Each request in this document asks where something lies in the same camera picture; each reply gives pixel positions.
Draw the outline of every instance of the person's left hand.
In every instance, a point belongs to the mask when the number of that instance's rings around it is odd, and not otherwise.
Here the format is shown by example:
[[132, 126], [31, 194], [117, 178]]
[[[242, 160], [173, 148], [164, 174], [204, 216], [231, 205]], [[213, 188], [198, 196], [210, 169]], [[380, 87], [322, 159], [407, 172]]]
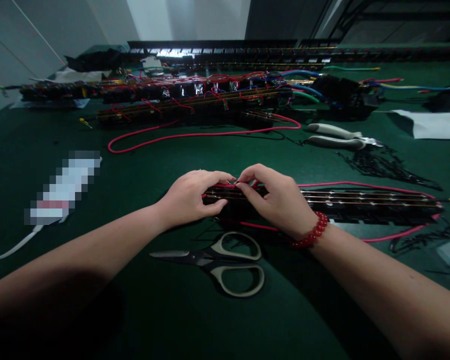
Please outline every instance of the person's left hand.
[[165, 196], [154, 206], [161, 212], [167, 228], [215, 216], [228, 201], [220, 199], [205, 205], [202, 194], [215, 184], [228, 184], [237, 179], [227, 172], [194, 170], [179, 177]]

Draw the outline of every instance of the hand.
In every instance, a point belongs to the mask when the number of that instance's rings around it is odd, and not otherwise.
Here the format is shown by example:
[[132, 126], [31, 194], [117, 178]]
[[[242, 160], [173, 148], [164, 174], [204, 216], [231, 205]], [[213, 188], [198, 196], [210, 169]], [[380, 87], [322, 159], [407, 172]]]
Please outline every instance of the hand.
[[[261, 197], [252, 186], [263, 183], [268, 194]], [[295, 180], [262, 164], [247, 167], [235, 184], [270, 223], [295, 240], [302, 240], [318, 221]]]
[[235, 180], [235, 177], [223, 171], [190, 171], [179, 177], [154, 206], [162, 213], [161, 218], [167, 228], [215, 216], [227, 205], [228, 200], [220, 199], [204, 205], [202, 194], [215, 184], [229, 184]]

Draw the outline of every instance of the green work table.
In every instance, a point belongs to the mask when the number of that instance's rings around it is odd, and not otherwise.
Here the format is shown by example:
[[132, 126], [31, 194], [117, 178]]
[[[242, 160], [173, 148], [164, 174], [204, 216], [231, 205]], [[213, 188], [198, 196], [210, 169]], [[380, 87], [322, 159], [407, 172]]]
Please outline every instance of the green work table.
[[[450, 84], [450, 62], [334, 65], [381, 67], [380, 71], [328, 71], [356, 81], [402, 77], [405, 81], [400, 85]], [[405, 90], [387, 90], [386, 96], [396, 100], [426, 97]], [[130, 153], [111, 154], [107, 151], [108, 142], [130, 130], [89, 129], [79, 122], [80, 117], [107, 107], [100, 100], [92, 100], [85, 109], [0, 111], [0, 254], [31, 231], [31, 226], [24, 225], [24, 208], [36, 199], [43, 184], [49, 183], [49, 176], [62, 166], [68, 151], [99, 150], [103, 157], [100, 175], [89, 186], [77, 210], [63, 224], [45, 226], [25, 247], [0, 260], [0, 278], [88, 231], [153, 204], [176, 178], [196, 169], [221, 170], [238, 177], [246, 167], [262, 163], [302, 184], [354, 181], [450, 197], [450, 140], [414, 139], [411, 122], [390, 113], [393, 109], [426, 111], [419, 103], [386, 102], [366, 121], [356, 122], [322, 119], [323, 113], [316, 110], [328, 108], [323, 104], [294, 105], [294, 108], [302, 109], [297, 119], [302, 127], [323, 120], [349, 131], [361, 131], [364, 136], [389, 145], [397, 150], [408, 170], [438, 182], [443, 193], [360, 175], [334, 149], [297, 144], [309, 136], [303, 129], [281, 131], [293, 141], [277, 133], [176, 138]], [[115, 148], [203, 131], [217, 130], [204, 130], [203, 126], [163, 128], [121, 141]], [[445, 205], [445, 216], [450, 221], [450, 204]], [[339, 226], [362, 238], [404, 229], [383, 225]], [[204, 219], [164, 233], [151, 242], [84, 311], [70, 331], [70, 338], [64, 335], [62, 346], [73, 349], [80, 344], [81, 354], [91, 352], [100, 359], [174, 358], [186, 354], [195, 359], [397, 357], [378, 329], [311, 256], [273, 244], [267, 239], [272, 234], [267, 232], [242, 230], [262, 243], [264, 257], [260, 264], [266, 282], [256, 296], [226, 297], [198, 267], [157, 261], [148, 255], [210, 245], [223, 228]], [[436, 247], [443, 243], [437, 241], [397, 258], [450, 290], [450, 276], [426, 272], [448, 271], [436, 253]], [[372, 246], [391, 254], [388, 242]]]

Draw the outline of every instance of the red bead bracelet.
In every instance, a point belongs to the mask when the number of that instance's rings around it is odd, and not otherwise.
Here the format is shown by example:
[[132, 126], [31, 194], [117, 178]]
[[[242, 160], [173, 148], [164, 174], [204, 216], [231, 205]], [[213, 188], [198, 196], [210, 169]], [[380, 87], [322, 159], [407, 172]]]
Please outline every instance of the red bead bracelet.
[[323, 212], [314, 211], [315, 215], [318, 216], [318, 221], [312, 231], [305, 236], [303, 240], [293, 242], [291, 244], [295, 249], [306, 248], [307, 246], [312, 245], [317, 242], [317, 238], [322, 236], [329, 223], [329, 217], [325, 215]]

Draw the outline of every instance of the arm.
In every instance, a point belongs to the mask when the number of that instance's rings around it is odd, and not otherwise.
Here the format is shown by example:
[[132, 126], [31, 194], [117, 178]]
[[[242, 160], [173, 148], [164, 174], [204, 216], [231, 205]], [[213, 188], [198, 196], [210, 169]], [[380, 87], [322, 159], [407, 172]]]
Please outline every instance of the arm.
[[[262, 198], [252, 180], [269, 194]], [[238, 182], [257, 211], [293, 239], [315, 226], [317, 216], [291, 177], [258, 164]], [[450, 291], [332, 224], [310, 251], [402, 358], [450, 359]]]
[[175, 226], [217, 215], [226, 200], [205, 206], [202, 194], [235, 178], [191, 171], [156, 204], [110, 222], [38, 257], [0, 280], [0, 319], [40, 333], [62, 329], [150, 241]]

